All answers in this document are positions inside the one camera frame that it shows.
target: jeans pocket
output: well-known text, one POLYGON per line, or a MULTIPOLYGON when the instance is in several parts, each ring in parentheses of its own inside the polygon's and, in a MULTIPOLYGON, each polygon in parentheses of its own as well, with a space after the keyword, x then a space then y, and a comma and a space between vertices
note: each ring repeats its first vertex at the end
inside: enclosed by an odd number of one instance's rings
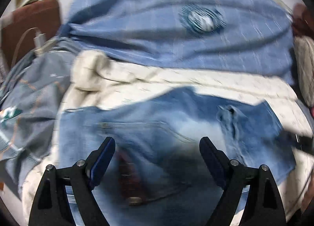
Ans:
POLYGON ((101 122, 101 135, 112 136, 118 149, 131 159, 147 191, 148 200, 156 200, 185 189, 186 166, 190 157, 182 154, 198 146, 170 128, 165 122, 101 122))

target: blue jeans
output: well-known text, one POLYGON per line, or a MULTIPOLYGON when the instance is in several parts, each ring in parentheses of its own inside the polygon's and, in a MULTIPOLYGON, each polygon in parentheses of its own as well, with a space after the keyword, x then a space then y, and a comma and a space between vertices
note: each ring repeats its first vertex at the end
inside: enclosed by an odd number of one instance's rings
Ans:
MULTIPOLYGON (((129 207, 118 184, 114 155, 95 199, 110 225, 204 225, 222 190, 199 152, 208 136, 217 149, 245 166, 267 164, 279 184, 295 167, 292 150, 278 140, 282 126, 263 102, 257 106, 174 89, 160 97, 114 110, 67 110, 60 122, 60 167, 72 166, 96 150, 107 136, 132 159, 150 200, 129 207)), ((244 208, 247 189, 239 203, 244 208)), ((74 202, 70 202, 82 225, 74 202)))

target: metal screw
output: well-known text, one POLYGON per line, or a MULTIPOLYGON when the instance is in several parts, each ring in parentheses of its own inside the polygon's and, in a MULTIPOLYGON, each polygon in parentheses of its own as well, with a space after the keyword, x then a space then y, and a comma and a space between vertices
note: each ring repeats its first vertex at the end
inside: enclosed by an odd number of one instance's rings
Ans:
POLYGON ((268 170, 269 170, 269 167, 268 167, 267 165, 262 165, 262 170, 268 171, 268 170))
POLYGON ((239 162, 237 160, 231 160, 230 163, 231 163, 232 166, 239 165, 239 162))
POLYGON ((46 166, 46 170, 50 171, 52 169, 53 169, 53 165, 49 164, 49 165, 46 166))
POLYGON ((85 164, 85 160, 79 160, 76 163, 76 165, 78 165, 79 167, 83 166, 84 164, 85 164))

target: blue gripper pad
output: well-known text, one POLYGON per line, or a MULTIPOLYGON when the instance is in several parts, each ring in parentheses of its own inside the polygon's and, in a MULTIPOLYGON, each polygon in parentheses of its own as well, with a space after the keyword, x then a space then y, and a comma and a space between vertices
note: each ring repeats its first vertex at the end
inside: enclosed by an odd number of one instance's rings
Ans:
POLYGON ((112 137, 107 137, 97 150, 97 152, 100 152, 100 155, 94 165, 92 165, 89 174, 87 173, 90 179, 89 185, 92 189, 100 184, 115 150, 116 142, 112 137))
POLYGON ((223 151, 217 150, 208 137, 199 142, 199 151, 215 183, 225 189, 228 182, 229 159, 223 151))

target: bedsheet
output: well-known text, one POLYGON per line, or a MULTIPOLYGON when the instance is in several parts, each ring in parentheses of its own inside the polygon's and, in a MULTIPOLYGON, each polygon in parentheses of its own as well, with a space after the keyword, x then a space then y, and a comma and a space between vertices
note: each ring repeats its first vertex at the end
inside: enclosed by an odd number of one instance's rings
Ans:
MULTIPOLYGON (((220 96, 252 105, 266 100, 285 129, 301 135, 312 135, 305 116, 296 104, 294 91, 280 78, 211 70, 147 67, 111 60, 101 51, 84 51, 78 55, 71 72, 71 85, 59 112, 86 106, 113 109, 187 85, 193 86, 199 94, 220 96)), ((51 154, 28 174, 23 185, 22 203, 26 220, 45 166, 50 163, 58 165, 58 147, 61 141, 58 139, 59 117, 60 114, 55 124, 51 154)), ((287 218, 300 204, 299 197, 314 161, 300 151, 294 151, 294 155, 296 169, 279 186, 287 218)), ((241 212, 234 217, 232 225, 237 225, 240 218, 241 212)))
POLYGON ((272 0, 74 0, 60 35, 137 64, 293 84, 290 17, 272 0))

